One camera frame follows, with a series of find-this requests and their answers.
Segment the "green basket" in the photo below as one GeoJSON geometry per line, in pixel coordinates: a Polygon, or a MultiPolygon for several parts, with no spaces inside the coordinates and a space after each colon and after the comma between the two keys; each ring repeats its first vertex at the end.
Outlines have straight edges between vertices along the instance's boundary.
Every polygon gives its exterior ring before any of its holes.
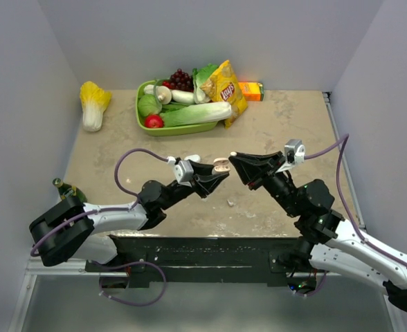
{"type": "Polygon", "coordinates": [[[142,130],[151,136],[175,136],[175,135],[185,135],[186,133],[201,133],[202,131],[208,131],[216,127],[217,122],[208,122],[208,123],[199,123],[199,124],[189,124],[187,126],[180,126],[180,127],[170,127],[170,128],[147,128],[144,124],[144,118],[139,115],[137,112],[137,104],[139,98],[143,96],[143,88],[145,88],[148,84],[154,84],[155,81],[148,81],[142,83],[142,85],[137,90],[136,96],[136,119],[139,127],[142,130]]]}

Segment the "bag of chips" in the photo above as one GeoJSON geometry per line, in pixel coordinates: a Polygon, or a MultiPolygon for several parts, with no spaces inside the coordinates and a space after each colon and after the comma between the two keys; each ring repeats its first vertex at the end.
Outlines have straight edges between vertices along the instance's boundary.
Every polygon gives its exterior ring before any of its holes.
{"type": "Polygon", "coordinates": [[[231,104],[233,114],[225,120],[225,128],[231,127],[233,122],[248,107],[230,60],[221,64],[200,88],[213,102],[229,102],[231,104]]]}

